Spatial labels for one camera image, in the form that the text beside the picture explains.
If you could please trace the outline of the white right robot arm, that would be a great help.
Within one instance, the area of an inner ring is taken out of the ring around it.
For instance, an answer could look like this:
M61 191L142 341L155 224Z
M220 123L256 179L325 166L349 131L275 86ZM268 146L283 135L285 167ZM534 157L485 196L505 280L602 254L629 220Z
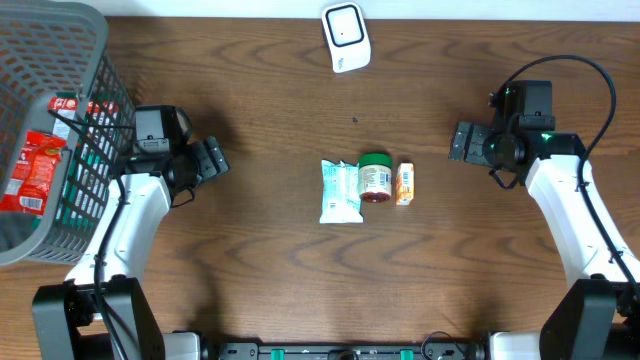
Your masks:
M569 290L534 332L495 332L472 350L481 359L636 359L639 260L595 185L575 133L548 115L516 114L490 126L460 123L449 157L511 172L540 208L561 257Z

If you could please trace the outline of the red snack bag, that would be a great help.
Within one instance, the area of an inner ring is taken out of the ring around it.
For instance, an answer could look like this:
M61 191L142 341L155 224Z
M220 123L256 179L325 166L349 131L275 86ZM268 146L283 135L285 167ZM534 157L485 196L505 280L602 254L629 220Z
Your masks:
M28 131L1 201L2 212L43 216L61 150L66 141L54 135Z

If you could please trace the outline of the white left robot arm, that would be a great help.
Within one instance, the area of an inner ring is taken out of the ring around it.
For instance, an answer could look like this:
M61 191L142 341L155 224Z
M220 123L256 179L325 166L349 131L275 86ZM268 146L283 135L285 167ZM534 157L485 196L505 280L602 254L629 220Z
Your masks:
M164 333L142 290L162 219L172 208L163 175L123 175L109 188L105 214L81 260L32 302L45 359L211 359L204 336Z

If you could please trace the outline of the light green snack packet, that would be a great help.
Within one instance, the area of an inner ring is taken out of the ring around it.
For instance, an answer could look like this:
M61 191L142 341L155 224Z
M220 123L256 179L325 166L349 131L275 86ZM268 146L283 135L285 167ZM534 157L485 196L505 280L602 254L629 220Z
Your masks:
M320 224L363 223L357 165L321 161L323 177Z

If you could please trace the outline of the small orange carton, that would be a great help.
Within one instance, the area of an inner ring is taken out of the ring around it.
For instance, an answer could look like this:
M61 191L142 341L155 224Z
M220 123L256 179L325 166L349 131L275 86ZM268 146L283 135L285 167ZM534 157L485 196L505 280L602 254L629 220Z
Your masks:
M415 171L412 163L401 163L396 172L397 205L409 205L415 196Z

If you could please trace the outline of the green lid jar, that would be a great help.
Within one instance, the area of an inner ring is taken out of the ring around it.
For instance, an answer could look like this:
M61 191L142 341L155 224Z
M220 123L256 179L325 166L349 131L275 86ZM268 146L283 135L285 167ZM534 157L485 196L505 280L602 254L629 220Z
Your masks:
M383 203L392 195L392 159L385 153L367 153L358 163L358 192L367 203Z

